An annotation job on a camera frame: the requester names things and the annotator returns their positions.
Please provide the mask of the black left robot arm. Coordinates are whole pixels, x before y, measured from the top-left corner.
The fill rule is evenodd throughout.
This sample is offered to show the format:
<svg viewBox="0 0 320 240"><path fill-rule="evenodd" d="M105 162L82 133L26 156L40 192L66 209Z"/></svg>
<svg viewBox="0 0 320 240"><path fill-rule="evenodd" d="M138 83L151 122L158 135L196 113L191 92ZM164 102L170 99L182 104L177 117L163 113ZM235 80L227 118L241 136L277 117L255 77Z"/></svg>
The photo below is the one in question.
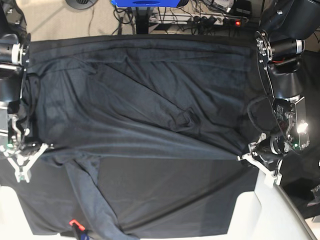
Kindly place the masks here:
<svg viewBox="0 0 320 240"><path fill-rule="evenodd" d="M276 126L261 130L259 138L240 155L264 174L268 187L279 185L283 158L309 146L303 54L305 41L320 25L317 0L272 0L255 34L257 67L265 99Z"/></svg>

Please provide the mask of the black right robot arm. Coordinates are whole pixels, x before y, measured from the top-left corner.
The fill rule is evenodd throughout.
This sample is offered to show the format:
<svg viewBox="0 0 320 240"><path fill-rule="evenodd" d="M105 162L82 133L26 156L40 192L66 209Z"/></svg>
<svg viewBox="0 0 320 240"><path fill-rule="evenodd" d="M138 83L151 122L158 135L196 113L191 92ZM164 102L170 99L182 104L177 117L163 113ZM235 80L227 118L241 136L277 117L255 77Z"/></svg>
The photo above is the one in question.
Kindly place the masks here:
<svg viewBox="0 0 320 240"><path fill-rule="evenodd" d="M17 182L31 181L31 168L53 146L34 135L32 111L22 102L31 35L14 0L0 2L0 154L14 169Z"/></svg>

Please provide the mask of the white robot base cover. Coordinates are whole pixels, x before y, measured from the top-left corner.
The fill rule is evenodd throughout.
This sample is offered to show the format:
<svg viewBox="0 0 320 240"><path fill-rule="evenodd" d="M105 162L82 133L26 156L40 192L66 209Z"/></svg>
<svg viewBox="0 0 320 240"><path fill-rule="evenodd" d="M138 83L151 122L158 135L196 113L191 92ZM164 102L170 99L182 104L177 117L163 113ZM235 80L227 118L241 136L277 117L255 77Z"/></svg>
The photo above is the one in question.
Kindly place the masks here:
<svg viewBox="0 0 320 240"><path fill-rule="evenodd" d="M315 240L316 236L284 190L259 172L254 191L236 200L228 240Z"/></svg>

